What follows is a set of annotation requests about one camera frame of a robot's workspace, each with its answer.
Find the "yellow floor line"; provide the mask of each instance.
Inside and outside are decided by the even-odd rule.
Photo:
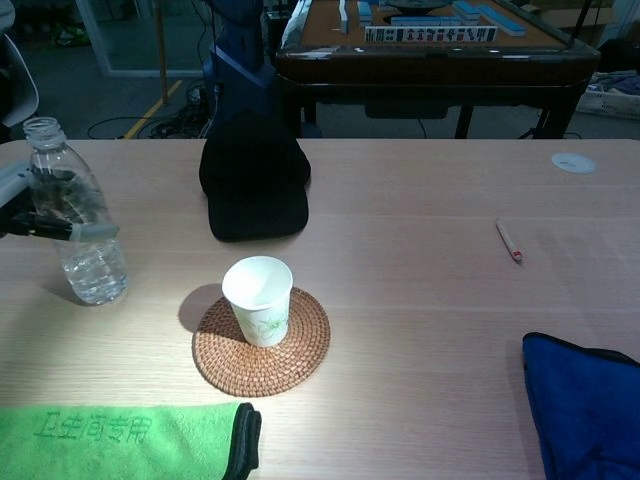
[[[174,83],[173,85],[171,85],[171,88],[169,89],[169,91],[167,92],[167,94],[169,96],[173,95],[173,92],[175,92],[180,85],[182,85],[182,80],[176,80],[176,83]],[[153,107],[151,107],[149,110],[147,110],[147,113],[145,113],[140,120],[138,120],[135,125],[133,127],[131,127],[131,130],[129,130],[124,138],[127,140],[131,140],[133,138],[133,136],[138,132],[138,130],[140,130],[142,128],[142,126],[147,123],[147,121],[153,117],[155,115],[155,113],[158,111],[158,109],[162,106],[162,99],[158,100]]]

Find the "white disc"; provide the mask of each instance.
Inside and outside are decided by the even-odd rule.
[[[578,153],[556,153],[551,157],[553,164],[569,173],[593,173],[597,170],[593,160]]]

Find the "cup rim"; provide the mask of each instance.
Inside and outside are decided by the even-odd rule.
[[[274,300],[270,301],[269,303],[261,303],[261,304],[258,304],[258,305],[247,306],[246,304],[243,304],[243,302],[236,302],[235,300],[232,300],[231,298],[229,298],[229,295],[227,294],[227,291],[226,291],[226,288],[225,288],[225,284],[228,285],[228,283],[227,283],[228,275],[234,268],[236,268],[238,265],[240,265],[243,262],[246,262],[248,260],[256,260],[256,259],[268,259],[269,261],[275,261],[275,263],[278,263],[281,266],[283,266],[286,269],[286,271],[288,273],[288,276],[289,276],[289,281],[288,281],[289,285],[288,285],[288,288],[286,289],[286,291],[282,295],[276,297]],[[266,310],[268,308],[271,308],[274,303],[277,303],[280,300],[282,300],[285,296],[290,295],[292,287],[293,287],[293,273],[291,272],[291,269],[289,268],[289,265],[284,263],[279,258],[270,257],[269,255],[254,255],[252,257],[242,258],[242,259],[238,260],[236,263],[234,263],[233,265],[231,265],[229,270],[227,270],[225,272],[224,277],[222,277],[222,294],[224,295],[224,297],[229,302],[231,302],[233,305],[235,305],[236,307],[240,307],[243,310],[247,310],[247,311],[250,311],[250,312],[257,312],[257,311],[260,311],[260,310]]]

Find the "cap brim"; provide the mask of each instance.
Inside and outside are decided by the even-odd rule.
[[[292,235],[309,220],[304,187],[252,202],[209,199],[209,225],[223,242]]]

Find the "pencil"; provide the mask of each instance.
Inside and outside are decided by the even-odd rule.
[[[499,218],[496,218],[496,228],[498,229],[498,233],[500,234],[500,238],[502,238],[504,245],[507,247],[507,250],[509,250],[509,255],[511,255],[511,258],[513,258],[516,263],[522,263],[522,252],[518,247],[516,247],[516,244],[513,243],[513,240],[511,240],[511,237],[509,236],[509,232],[507,232],[507,229],[504,227],[502,220],[500,220]]]

